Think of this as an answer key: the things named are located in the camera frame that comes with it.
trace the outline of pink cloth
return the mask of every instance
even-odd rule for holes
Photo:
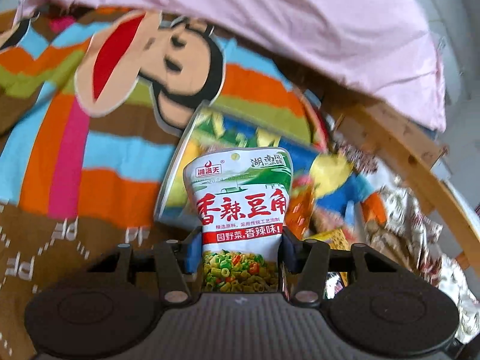
[[[17,19],[47,0],[22,0]],[[415,0],[53,0],[202,17],[446,128],[442,63]]]

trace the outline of orange stripe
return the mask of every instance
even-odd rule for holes
[[[288,108],[295,116],[305,116],[302,102],[293,92],[288,92],[280,81],[253,70],[246,70],[237,64],[226,65],[221,94],[273,107]]]
[[[95,9],[95,13],[100,15],[110,15],[115,12],[128,12],[131,8],[124,8],[124,7],[100,7]]]
[[[153,225],[160,184],[121,179],[105,169],[83,169],[78,215],[108,221],[120,228]]]
[[[38,59],[33,59],[21,47],[12,47],[0,54],[0,65],[12,74],[23,73],[28,76],[37,76],[40,73],[56,68],[73,51],[86,51],[89,44],[90,38],[81,44],[69,47],[57,48],[49,46]]]
[[[72,95],[57,94],[35,138],[19,202],[20,208],[28,212],[46,215],[49,211],[50,186],[73,102]]]

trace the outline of brown stripe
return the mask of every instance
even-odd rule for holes
[[[52,41],[57,37],[57,33],[52,31],[52,28],[50,28],[50,20],[47,17],[40,15],[37,20],[31,20],[30,25],[49,43],[52,43]]]
[[[30,97],[20,99],[5,94],[4,89],[0,88],[0,135],[11,130],[23,115],[33,107],[41,89],[42,85],[39,85]]]
[[[116,245],[125,242],[126,229],[116,228],[104,221],[79,218],[76,233],[74,224],[75,218],[68,219],[65,225],[70,227],[70,231],[62,234],[62,220],[31,214],[9,204],[2,207],[0,226],[1,234],[5,237],[0,241],[0,272],[13,268],[9,269],[5,281],[0,282],[0,326],[4,342],[8,342],[6,349],[4,345],[0,346],[2,359],[23,360],[34,355],[23,319],[26,305],[35,292],[45,290],[66,276],[85,271],[100,254],[107,254]],[[133,239],[136,229],[132,231],[133,237],[129,241],[134,249],[150,249],[163,240],[182,240],[188,235],[185,231],[162,225],[143,229],[142,238],[138,235]],[[9,259],[15,260],[18,254],[21,271],[15,270],[15,264],[11,261],[9,263]],[[32,272],[30,281],[28,277],[19,277],[29,272]]]
[[[7,144],[8,137],[10,137],[10,134],[11,134],[11,130],[0,135],[0,156],[3,153],[3,149],[5,149],[5,145]]]
[[[78,19],[79,24],[87,25],[91,23],[113,23],[119,17],[122,17],[127,12],[116,11],[109,14],[98,13],[95,10],[87,12],[85,15]]]
[[[8,31],[14,22],[16,10],[1,12],[0,13],[0,33]]]
[[[73,16],[75,20],[78,20],[80,17],[86,15],[88,12],[93,10],[94,8],[91,8],[91,7],[83,7],[83,6],[76,6],[76,5],[73,5],[69,9],[65,9],[63,7],[60,7],[59,5],[50,3],[48,5],[47,16],[51,19],[59,18],[62,16]]]
[[[174,13],[162,13],[162,20],[165,21],[174,21],[179,15],[175,15]]]
[[[162,130],[155,120],[152,108],[123,104],[103,117],[90,118],[90,130],[119,135],[141,137],[156,144],[177,145],[179,137]]]

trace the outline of green stripe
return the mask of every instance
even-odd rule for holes
[[[150,91],[151,84],[147,84],[142,80],[137,81],[135,88],[131,91],[125,103],[130,105],[143,105],[152,108],[152,93]]]
[[[72,74],[68,79],[67,83],[61,90],[64,95],[75,95],[75,84],[74,84],[75,74]]]
[[[259,126],[270,127],[282,132],[285,137],[292,137],[311,143],[311,132],[308,120],[304,117],[297,117],[289,109],[271,107],[266,104],[250,102],[233,96],[220,95],[214,102],[216,107],[251,120]]]
[[[73,91],[73,76],[76,68],[85,55],[84,51],[73,51],[55,69],[46,70],[37,76],[27,76],[23,73],[12,74],[0,66],[0,87],[5,89],[5,94],[12,97],[28,98],[45,81],[54,84],[58,89],[65,87]]]

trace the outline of plastic packaging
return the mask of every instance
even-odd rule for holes
[[[278,247],[292,163],[281,148],[230,149],[186,166],[185,187],[202,221],[203,289],[278,289]]]
[[[285,224],[298,239],[303,239],[310,226],[314,209],[314,180],[309,174],[294,175]]]

